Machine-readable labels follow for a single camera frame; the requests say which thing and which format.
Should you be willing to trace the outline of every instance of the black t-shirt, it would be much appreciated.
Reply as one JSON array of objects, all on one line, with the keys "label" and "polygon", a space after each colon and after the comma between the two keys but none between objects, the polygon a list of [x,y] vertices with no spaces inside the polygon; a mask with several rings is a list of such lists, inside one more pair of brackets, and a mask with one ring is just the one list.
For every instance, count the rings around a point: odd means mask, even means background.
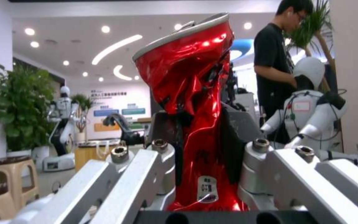
[{"label": "black t-shirt", "polygon": [[[285,47],[283,31],[275,24],[268,24],[261,30],[254,41],[254,65],[273,67],[279,71],[292,74],[294,63]],[[284,101],[295,89],[282,82],[275,82],[257,75],[259,103],[265,109],[282,109]]]}]

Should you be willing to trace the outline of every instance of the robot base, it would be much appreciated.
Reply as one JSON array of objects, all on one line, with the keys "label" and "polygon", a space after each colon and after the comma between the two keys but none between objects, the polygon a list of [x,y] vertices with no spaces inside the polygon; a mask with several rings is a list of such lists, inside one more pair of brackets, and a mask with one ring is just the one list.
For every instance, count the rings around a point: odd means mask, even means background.
[{"label": "robot base", "polygon": [[74,169],[74,153],[69,153],[63,156],[47,157],[43,161],[44,172],[55,172],[68,169]]}]

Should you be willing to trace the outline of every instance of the man's hair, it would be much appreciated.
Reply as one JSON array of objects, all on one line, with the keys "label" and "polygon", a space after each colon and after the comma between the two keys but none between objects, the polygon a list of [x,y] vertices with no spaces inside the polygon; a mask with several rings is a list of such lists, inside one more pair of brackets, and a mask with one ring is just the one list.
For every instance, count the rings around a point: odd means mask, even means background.
[{"label": "man's hair", "polygon": [[310,15],[313,12],[311,0],[282,0],[277,9],[276,16],[283,14],[291,6],[294,8],[295,13],[304,10],[307,15]]}]

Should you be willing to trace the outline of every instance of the silver cylindrical joint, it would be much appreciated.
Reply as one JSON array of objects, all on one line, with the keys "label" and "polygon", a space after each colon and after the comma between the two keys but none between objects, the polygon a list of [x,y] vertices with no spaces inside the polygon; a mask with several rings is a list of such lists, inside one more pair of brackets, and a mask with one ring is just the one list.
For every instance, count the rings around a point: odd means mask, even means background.
[{"label": "silver cylindrical joint", "polygon": [[111,160],[114,163],[124,163],[129,159],[128,148],[125,146],[117,146],[111,150]]},{"label": "silver cylindrical joint", "polygon": [[307,146],[298,146],[295,148],[296,154],[298,154],[307,163],[311,163],[314,158],[314,150]]},{"label": "silver cylindrical joint", "polygon": [[164,153],[167,150],[168,143],[163,139],[155,139],[152,142],[152,150]]},{"label": "silver cylindrical joint", "polygon": [[252,142],[252,148],[259,153],[267,153],[270,142],[266,139],[256,139]]}]

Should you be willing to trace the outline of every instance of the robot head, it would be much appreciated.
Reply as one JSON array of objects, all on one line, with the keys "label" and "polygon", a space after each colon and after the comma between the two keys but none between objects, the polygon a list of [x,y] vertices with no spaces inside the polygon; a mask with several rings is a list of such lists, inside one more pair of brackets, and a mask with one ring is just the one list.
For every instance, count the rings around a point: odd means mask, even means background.
[{"label": "robot head", "polygon": [[70,89],[67,86],[60,88],[60,97],[68,97],[70,95]]},{"label": "robot head", "polygon": [[197,105],[203,104],[205,90],[224,86],[229,74],[234,39],[229,15],[217,14],[188,24],[132,57],[155,100],[168,114],[185,111],[193,115]]},{"label": "robot head", "polygon": [[325,66],[317,58],[307,57],[300,60],[294,68],[298,89],[317,89],[324,77]]}]

